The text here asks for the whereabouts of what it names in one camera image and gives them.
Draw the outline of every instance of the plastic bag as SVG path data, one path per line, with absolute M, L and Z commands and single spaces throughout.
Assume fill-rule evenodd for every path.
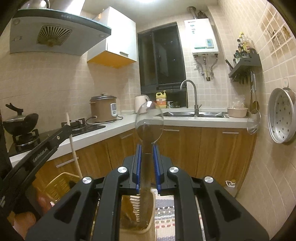
M 244 101 L 245 101 L 245 97 L 244 95 L 239 95 L 236 96 L 233 100 L 233 108 L 235 109 L 242 109 L 244 108 Z

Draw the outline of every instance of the white ceiling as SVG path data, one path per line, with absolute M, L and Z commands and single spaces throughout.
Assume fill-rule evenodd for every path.
M 187 12 L 189 6 L 197 10 L 206 10 L 207 5 L 217 5 L 217 0 L 86 0 L 83 11 L 98 15 L 111 6 L 123 13 L 137 26 L 157 19 L 180 15 Z

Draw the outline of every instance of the cabinet handle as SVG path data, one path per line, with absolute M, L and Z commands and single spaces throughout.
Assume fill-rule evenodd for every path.
M 62 167 L 62 166 L 64 166 L 64 165 L 67 165 L 67 164 L 69 164 L 69 163 L 71 163 L 71 162 L 73 162 L 73 161 L 74 161 L 74 158 L 71 159 L 71 160 L 68 160 L 68 161 L 66 161 L 66 162 L 64 162 L 64 163 L 62 163 L 62 164 L 58 164 L 58 165 L 56 166 L 56 168 Z
M 179 132 L 180 130 L 174 130 L 174 129 L 163 129 L 164 131 L 175 131 L 175 132 Z
M 224 131 L 222 132 L 223 134 L 239 134 L 239 132 L 227 132 L 227 131 Z
M 133 133 L 131 133 L 131 134 L 128 134 L 128 135 L 126 135 L 126 136 L 124 136 L 124 137 L 120 137 L 120 139 L 125 139 L 125 138 L 127 138 L 127 137 L 130 137 L 130 136 L 132 136 L 133 135 Z
M 125 52 L 122 52 L 122 51 L 120 51 L 119 53 L 128 56 L 128 53 L 125 53 Z

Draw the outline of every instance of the faucet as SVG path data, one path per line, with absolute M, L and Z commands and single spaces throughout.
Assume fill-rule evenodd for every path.
M 192 82 L 192 80 L 184 80 L 182 83 L 181 83 L 181 87 L 180 87 L 180 90 L 182 89 L 182 86 L 185 82 L 190 82 L 192 85 L 193 85 L 193 88 L 194 88 L 194 116 L 197 116 L 198 115 L 198 109 L 200 108 L 200 106 L 198 107 L 198 104 L 197 104 L 197 93 L 196 93 L 196 86 L 195 84 Z

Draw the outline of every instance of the stainless steel sink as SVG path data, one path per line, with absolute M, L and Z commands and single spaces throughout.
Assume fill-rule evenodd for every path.
M 164 117 L 194 117 L 194 112 L 165 112 Z M 197 117 L 228 118 L 225 112 L 199 112 Z

